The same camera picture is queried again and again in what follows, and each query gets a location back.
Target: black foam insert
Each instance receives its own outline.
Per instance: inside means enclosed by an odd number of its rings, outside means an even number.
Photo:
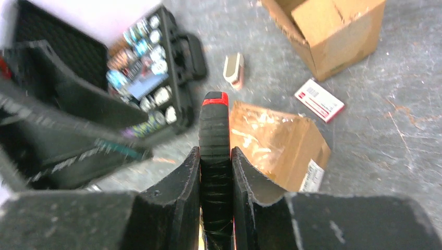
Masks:
[[[47,40],[79,77],[107,89],[107,47],[26,0],[18,1],[14,42]]]

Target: tan object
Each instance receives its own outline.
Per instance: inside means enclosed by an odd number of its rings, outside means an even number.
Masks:
[[[330,157],[311,119],[238,101],[230,114],[230,145],[291,192],[316,192]]]
[[[226,56],[223,76],[234,89],[240,90],[244,85],[244,56],[240,53]]]
[[[385,0],[262,0],[315,78],[376,50]]]
[[[127,43],[125,37],[122,35],[108,50],[108,54],[110,56],[115,56],[119,51],[122,51],[125,48],[130,48],[130,45]]]
[[[109,69],[119,70],[127,67],[137,59],[137,56],[130,49],[123,49],[107,62],[107,66]]]

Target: cardboard box flap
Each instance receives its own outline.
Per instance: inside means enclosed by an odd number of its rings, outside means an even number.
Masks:
[[[276,26],[278,26],[291,41],[296,41],[300,44],[308,46],[301,32],[295,27],[289,16],[286,15],[282,7],[278,5],[277,2],[274,0],[262,0],[262,4],[267,9],[270,16],[275,20]]]
[[[356,20],[367,12],[383,4],[385,0],[334,0],[346,20]]]
[[[304,3],[304,1],[305,0],[275,0],[288,17],[291,17],[291,11]]]
[[[346,23],[333,0],[308,0],[291,13],[311,47],[329,38]]]

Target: red and white label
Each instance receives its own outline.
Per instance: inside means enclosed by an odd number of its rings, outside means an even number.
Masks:
[[[325,122],[329,122],[345,106],[312,79],[309,79],[294,96]]]

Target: white wall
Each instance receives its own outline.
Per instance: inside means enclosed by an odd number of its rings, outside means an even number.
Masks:
[[[14,0],[0,0],[0,45],[7,44],[8,22],[14,19],[9,6]],[[30,0],[54,16],[110,46],[132,23],[150,12],[162,0]]]

